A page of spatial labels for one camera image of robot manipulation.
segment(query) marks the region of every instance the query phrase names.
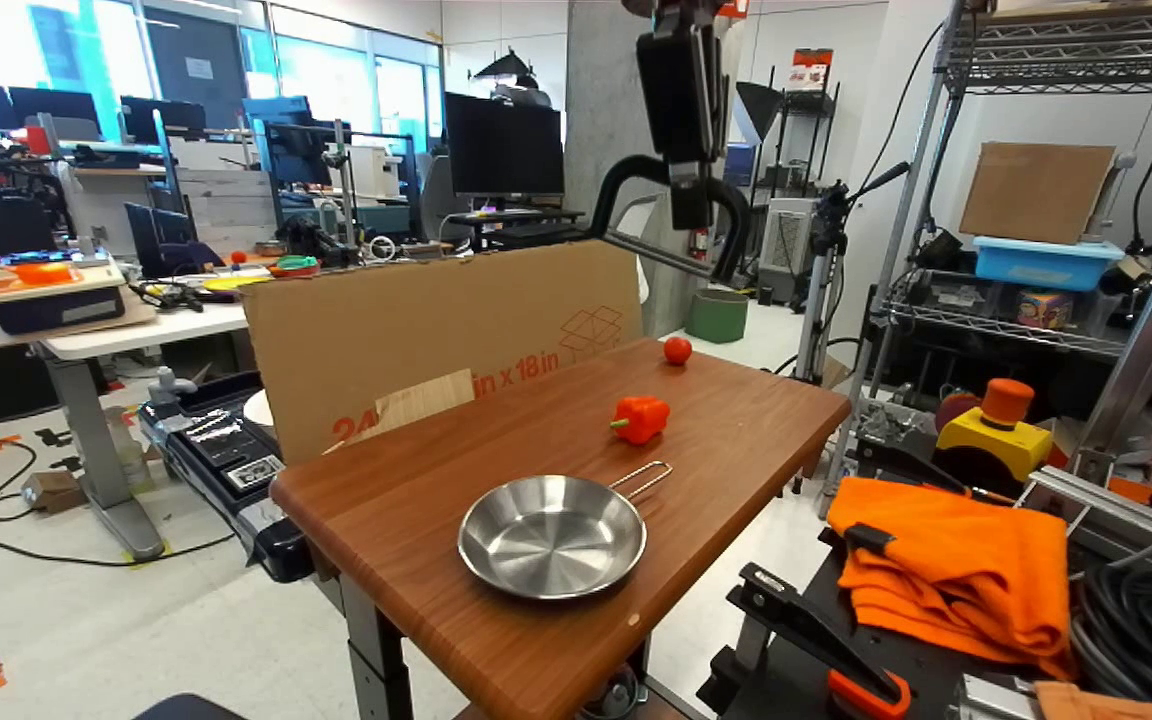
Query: metal shelf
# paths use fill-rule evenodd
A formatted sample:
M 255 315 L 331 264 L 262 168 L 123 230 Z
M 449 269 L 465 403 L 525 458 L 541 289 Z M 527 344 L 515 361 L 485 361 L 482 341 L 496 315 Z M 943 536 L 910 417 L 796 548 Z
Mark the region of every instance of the metal shelf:
M 893 305 L 893 315 L 913 322 L 913 325 L 939 325 L 939 328 L 959 328 L 977 335 L 996 335 L 996 341 L 1046 344 L 1057 352 L 1083 352 L 1083 357 L 1108 357 L 1108 361 L 1124 352 L 1124 341 L 1114 341 L 1114 335 L 1023 328 L 1011 322 L 965 315 L 965 312 L 929 308 L 929 305 Z
M 959 10 L 943 79 L 991 97 L 1152 94 L 1152 10 L 982 18 Z

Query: blue container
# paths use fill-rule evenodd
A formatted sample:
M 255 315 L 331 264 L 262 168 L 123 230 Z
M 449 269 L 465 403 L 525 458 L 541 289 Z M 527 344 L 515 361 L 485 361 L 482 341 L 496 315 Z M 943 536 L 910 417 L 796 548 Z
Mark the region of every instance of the blue container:
M 977 278 L 996 283 L 1096 292 L 1116 262 L 1124 262 L 1116 244 L 977 242 Z

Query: wooden table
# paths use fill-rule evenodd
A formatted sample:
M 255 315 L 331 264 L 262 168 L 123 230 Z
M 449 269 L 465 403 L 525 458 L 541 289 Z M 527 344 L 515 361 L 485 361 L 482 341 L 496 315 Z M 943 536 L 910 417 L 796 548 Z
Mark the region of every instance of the wooden table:
M 625 391 L 671 403 L 658 447 L 611 442 Z M 604 687 L 844 417 L 833 391 L 707 357 L 667 368 L 658 341 L 640 341 L 292 469 L 271 498 L 354 587 L 346 615 L 364 718 L 411 713 L 395 645 L 411 635 L 485 718 L 561 720 Z M 620 587 L 527 604 L 462 569 L 456 530 L 482 491 L 538 474 L 618 482 L 653 458 L 671 475 L 640 499 L 647 552 Z

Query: cardboard box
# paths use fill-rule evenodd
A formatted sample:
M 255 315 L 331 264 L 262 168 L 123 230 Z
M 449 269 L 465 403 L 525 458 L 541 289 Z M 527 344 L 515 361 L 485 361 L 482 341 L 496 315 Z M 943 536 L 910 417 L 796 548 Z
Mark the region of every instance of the cardboard box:
M 1114 159 L 1114 143 L 982 143 L 965 233 L 1083 242 Z
M 468 368 L 476 398 L 640 335 L 611 244 L 327 272 L 246 292 L 290 466 L 385 424 L 385 398 Z

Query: table leg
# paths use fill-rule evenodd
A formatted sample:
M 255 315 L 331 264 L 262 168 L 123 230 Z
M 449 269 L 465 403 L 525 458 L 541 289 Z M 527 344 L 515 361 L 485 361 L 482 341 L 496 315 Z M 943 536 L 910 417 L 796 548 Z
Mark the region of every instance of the table leg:
M 86 458 L 86 491 L 96 519 L 137 558 L 154 561 L 166 552 L 159 532 L 133 498 L 127 474 L 114 447 L 110 419 L 101 413 L 101 391 L 90 364 L 70 364 L 44 352 L 57 401 L 65 408 L 70 431 Z
M 348 619 L 348 665 L 370 720 L 411 720 L 411 684 L 406 665 L 406 635 L 388 615 L 342 575 L 342 601 Z

